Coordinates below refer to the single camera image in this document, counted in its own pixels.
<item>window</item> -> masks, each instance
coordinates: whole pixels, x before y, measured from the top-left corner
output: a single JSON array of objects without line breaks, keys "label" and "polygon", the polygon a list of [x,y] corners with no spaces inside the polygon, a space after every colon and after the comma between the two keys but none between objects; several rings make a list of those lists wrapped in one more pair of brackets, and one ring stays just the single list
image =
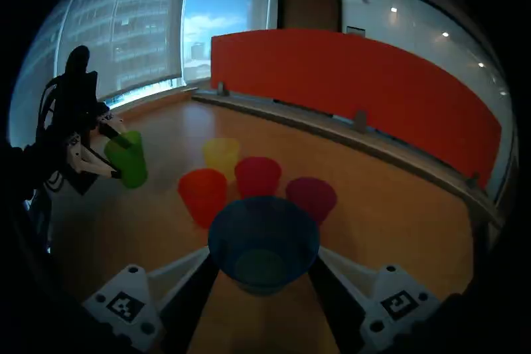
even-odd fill
[{"label": "window", "polygon": [[99,98],[180,76],[181,11],[182,0],[72,0],[58,45],[57,71],[64,71],[74,48],[86,45],[91,52],[88,70],[99,74]]},{"label": "window", "polygon": [[265,29],[268,0],[185,0],[183,77],[210,77],[212,36]]}]

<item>orange wall panel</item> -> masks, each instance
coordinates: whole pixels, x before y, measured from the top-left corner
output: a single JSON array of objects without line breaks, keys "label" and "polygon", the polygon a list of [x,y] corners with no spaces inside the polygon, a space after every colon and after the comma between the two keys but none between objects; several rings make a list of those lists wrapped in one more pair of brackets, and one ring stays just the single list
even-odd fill
[{"label": "orange wall panel", "polygon": [[356,35],[307,29],[212,38],[212,79],[229,91],[352,119],[400,138],[470,177],[489,180],[501,126],[458,79],[410,52]]}]

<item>green cup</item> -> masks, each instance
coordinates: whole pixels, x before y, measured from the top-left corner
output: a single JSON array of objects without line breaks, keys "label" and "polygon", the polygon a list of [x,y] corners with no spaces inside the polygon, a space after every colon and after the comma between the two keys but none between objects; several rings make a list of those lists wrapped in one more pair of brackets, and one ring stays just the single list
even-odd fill
[{"label": "green cup", "polygon": [[126,132],[107,142],[105,156],[121,171],[121,182],[126,188],[142,186],[147,179],[142,137],[139,132]]}]

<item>orange cup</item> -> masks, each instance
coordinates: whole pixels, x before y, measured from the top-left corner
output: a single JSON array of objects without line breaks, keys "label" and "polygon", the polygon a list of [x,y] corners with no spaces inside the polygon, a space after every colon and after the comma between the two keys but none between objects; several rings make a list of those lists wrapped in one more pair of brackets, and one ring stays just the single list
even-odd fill
[{"label": "orange cup", "polygon": [[213,169],[194,170],[181,177],[177,191],[194,221],[208,228],[227,202],[227,178]]}]

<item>blue cup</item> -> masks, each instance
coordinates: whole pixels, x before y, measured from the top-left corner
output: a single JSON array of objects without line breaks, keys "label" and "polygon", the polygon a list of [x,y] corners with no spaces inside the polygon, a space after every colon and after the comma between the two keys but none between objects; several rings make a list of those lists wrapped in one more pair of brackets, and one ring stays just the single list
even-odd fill
[{"label": "blue cup", "polygon": [[319,230],[292,202],[252,197],[218,213],[208,248],[214,263],[243,290],[264,296],[308,271],[319,251]]}]

